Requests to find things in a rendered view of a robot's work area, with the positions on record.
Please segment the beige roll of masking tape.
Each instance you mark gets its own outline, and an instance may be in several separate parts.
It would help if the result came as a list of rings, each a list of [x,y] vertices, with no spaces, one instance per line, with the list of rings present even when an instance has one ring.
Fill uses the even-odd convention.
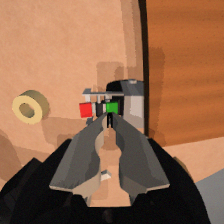
[[[27,103],[27,104],[26,104]],[[33,107],[31,109],[29,105]],[[46,115],[49,104],[46,97],[36,90],[27,90],[12,102],[14,114],[27,124],[36,124]]]

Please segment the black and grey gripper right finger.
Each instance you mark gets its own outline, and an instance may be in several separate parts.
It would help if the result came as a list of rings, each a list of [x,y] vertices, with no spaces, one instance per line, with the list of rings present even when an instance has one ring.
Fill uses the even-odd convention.
[[[149,205],[174,210],[193,224],[211,224],[202,196],[184,168],[115,112],[110,112],[110,122],[121,150],[119,184],[129,194],[130,205],[145,193]]]

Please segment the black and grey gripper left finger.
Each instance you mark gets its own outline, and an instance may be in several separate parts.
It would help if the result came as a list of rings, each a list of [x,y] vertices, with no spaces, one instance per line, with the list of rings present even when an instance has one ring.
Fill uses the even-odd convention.
[[[50,210],[70,206],[74,194],[90,207],[101,184],[99,150],[109,119],[110,112],[103,113],[40,164],[22,188],[9,224],[29,224]]]

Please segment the brown cardboard box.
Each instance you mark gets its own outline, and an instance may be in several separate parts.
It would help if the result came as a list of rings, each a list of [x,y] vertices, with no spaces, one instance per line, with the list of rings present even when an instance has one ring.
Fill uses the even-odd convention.
[[[185,164],[182,161],[180,161],[176,156],[174,156],[173,158],[186,170],[186,172],[189,174],[189,176],[193,180],[193,178],[192,178],[191,174],[189,173],[189,171],[188,171],[187,167],[185,166]],[[194,182],[194,180],[193,180],[193,182]]]

